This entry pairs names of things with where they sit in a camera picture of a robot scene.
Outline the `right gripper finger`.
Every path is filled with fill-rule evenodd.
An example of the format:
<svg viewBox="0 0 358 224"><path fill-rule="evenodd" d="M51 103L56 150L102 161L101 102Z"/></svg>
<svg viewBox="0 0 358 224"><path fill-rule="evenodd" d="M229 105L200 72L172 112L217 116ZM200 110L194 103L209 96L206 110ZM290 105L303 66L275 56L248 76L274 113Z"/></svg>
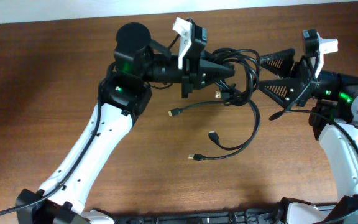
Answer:
<svg viewBox="0 0 358 224"><path fill-rule="evenodd" d="M281 78L259 82L259 90L282 108L286 108L301 93L304 82L300 78Z"/></svg>
<svg viewBox="0 0 358 224"><path fill-rule="evenodd" d="M260 66L278 77L289 77L294 61L295 49L290 48L260 56Z"/></svg>

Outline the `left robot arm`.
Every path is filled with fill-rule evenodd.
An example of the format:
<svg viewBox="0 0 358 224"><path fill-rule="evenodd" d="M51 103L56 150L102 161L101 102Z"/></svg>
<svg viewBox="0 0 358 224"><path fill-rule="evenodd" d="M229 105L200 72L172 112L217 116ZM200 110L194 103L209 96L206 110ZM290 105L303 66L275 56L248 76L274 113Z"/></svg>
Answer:
<svg viewBox="0 0 358 224"><path fill-rule="evenodd" d="M138 22L116 34L114 62L98 88L98 102L85 130L56 171L38 191L23 190L16 199L19 223L113 223L103 210L85 210L88 194L118 143L130 132L152 96L151 83L179 83L182 97L232 77L234 67L214 62L205 51L208 34L177 19L179 53L152 39Z"/></svg>

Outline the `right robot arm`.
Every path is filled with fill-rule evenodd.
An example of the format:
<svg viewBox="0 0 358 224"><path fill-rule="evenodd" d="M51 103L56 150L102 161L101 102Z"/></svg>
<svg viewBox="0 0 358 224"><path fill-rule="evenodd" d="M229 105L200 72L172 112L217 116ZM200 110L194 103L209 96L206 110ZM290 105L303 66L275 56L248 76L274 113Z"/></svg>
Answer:
<svg viewBox="0 0 358 224"><path fill-rule="evenodd" d="M284 223L358 223L358 77L322 69L326 54L334 47L307 50L294 61L294 49L260 58L262 68L277 75L260 82L259 89L285 113L309 114L315 139L324 150L334 175L338 203L322 212L308 202L288 200L283 209Z"/></svg>

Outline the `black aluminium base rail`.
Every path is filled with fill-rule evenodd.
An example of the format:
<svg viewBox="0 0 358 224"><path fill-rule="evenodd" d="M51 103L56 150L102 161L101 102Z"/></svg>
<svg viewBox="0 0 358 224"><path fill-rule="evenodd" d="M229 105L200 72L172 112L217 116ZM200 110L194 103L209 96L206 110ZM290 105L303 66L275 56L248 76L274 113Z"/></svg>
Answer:
<svg viewBox="0 0 358 224"><path fill-rule="evenodd" d="M184 213L168 215L113 215L105 210L94 208L83 212L82 217L90 223L117 224L246 224L246 223L316 223L324 220L333 210L334 204L312 204L294 198L283 198L278 203L265 208L246 210L223 210L220 212Z"/></svg>

